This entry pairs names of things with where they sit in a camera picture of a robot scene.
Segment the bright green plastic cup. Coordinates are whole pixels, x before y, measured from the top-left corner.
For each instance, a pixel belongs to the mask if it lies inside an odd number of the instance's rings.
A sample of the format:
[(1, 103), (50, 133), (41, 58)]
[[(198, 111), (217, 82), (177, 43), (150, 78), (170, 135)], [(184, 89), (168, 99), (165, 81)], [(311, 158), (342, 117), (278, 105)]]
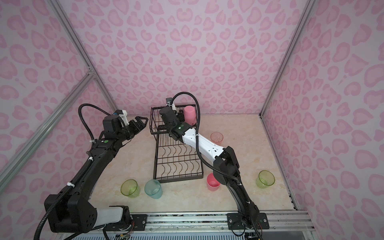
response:
[(121, 185), (121, 194), (129, 198), (137, 198), (140, 195), (141, 189), (136, 180), (126, 180)]

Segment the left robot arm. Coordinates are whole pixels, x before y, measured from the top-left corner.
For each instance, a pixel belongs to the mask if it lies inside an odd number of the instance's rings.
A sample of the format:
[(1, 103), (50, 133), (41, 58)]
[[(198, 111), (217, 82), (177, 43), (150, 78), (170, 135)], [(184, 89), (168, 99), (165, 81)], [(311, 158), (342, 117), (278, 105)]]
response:
[(45, 202), (47, 220), (54, 233), (87, 233), (94, 227), (128, 219), (125, 206), (97, 210), (89, 198), (104, 169), (117, 155), (124, 141), (129, 141), (146, 128), (148, 118), (135, 117), (125, 123), (113, 114), (103, 120), (104, 131), (88, 151), (89, 158), (60, 193), (49, 195)]

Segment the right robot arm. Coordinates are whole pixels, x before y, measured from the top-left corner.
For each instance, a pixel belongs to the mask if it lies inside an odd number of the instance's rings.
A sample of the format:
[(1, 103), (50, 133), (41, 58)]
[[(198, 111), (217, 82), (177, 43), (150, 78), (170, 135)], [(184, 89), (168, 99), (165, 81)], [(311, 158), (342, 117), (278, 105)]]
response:
[(215, 179), (228, 188), (235, 200), (243, 225), (248, 229), (255, 229), (260, 211), (243, 185), (234, 149), (221, 147), (199, 133), (199, 113), (194, 127), (181, 121), (170, 106), (160, 110), (160, 117), (170, 137), (194, 148), (202, 163), (213, 170)]

